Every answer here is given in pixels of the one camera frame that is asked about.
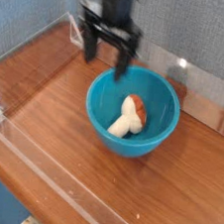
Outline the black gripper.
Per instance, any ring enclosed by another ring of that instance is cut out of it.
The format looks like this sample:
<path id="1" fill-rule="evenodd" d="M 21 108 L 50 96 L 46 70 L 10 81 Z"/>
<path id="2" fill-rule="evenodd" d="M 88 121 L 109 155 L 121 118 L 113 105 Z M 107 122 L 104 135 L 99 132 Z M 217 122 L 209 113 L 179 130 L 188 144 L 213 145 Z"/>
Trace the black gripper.
<path id="1" fill-rule="evenodd" d="M 134 0 L 102 0 L 95 3 L 80 0 L 84 25 L 83 42 L 85 61 L 92 61 L 97 54 L 97 40 L 104 39 L 119 51 L 115 80 L 119 80 L 136 54 L 142 31 L 133 22 L 131 13 Z"/>

